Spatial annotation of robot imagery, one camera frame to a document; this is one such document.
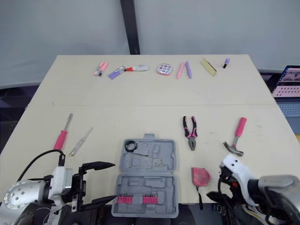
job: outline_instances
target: screwdriver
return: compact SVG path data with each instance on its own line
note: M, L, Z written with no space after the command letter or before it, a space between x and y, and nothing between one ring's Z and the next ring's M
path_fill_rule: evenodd
M93 128L89 129L89 131L85 134L85 136L82 139L79 140L79 142L76 144L75 148L69 154L70 156L74 156L75 155L75 153L79 150L79 148L85 142L86 138L89 136L89 134L92 132L92 130L93 130Z
M58 150L62 149L62 146L64 145L65 139L67 137L67 133L68 133L67 129L69 127L72 117L73 117L73 114L71 113L69 115L69 118L67 119L67 124L65 126L65 129L60 132L60 135L58 136L53 149L58 149Z

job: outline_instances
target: gray plastic tool case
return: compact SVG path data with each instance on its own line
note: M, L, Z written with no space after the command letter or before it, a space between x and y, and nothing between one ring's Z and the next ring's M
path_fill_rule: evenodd
M178 216L175 142L145 134L135 141L137 149L127 152L123 145L115 194L131 196L132 203L112 203L115 217L175 218ZM143 196L157 196L157 204L143 203Z

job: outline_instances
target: black pole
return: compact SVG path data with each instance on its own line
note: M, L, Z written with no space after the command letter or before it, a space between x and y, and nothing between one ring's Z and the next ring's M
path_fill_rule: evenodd
M120 0L120 2L130 54L139 55L140 46L139 38L137 35L134 0Z

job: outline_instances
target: pink hammer handle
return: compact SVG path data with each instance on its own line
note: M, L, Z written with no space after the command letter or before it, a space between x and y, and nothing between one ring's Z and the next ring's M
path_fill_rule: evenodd
M247 119L245 117L242 117L240 119L238 128L235 131L235 136L240 137L242 135L246 122L247 122Z
M183 68L184 68L184 65L185 65L185 63L183 62L183 63L181 64L179 70L178 70L176 79L179 79L179 78L180 78L180 76L181 76L181 74L182 74L182 70L183 70Z
M60 135L58 136L58 138L57 138L57 140L56 140L56 143L55 143L53 149L61 150L61 149L62 149L62 146L64 145L66 136L67 136L67 131L66 131L66 130L62 130L62 131L60 132Z

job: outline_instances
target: pliers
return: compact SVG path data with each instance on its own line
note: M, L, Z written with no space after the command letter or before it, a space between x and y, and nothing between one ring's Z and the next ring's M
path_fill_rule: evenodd
M188 138L188 145L191 148L192 151L196 148L196 140L195 138L198 136L197 134L197 123L194 116L192 116L192 122L193 122L193 132L191 133L187 127L187 117L183 117L183 128L185 132L185 137Z

